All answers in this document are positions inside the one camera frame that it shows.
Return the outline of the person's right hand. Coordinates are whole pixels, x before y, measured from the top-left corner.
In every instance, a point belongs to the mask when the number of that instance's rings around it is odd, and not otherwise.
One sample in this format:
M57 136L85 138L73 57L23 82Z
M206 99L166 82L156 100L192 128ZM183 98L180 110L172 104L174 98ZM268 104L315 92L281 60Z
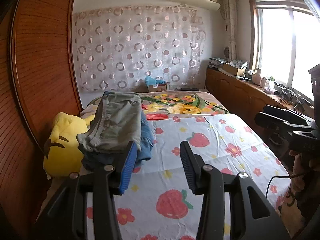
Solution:
M310 159L307 168L301 153L290 150L289 155L295 158L292 175L296 177L291 179L294 191L302 192L308 185L312 194L319 195L319 157Z

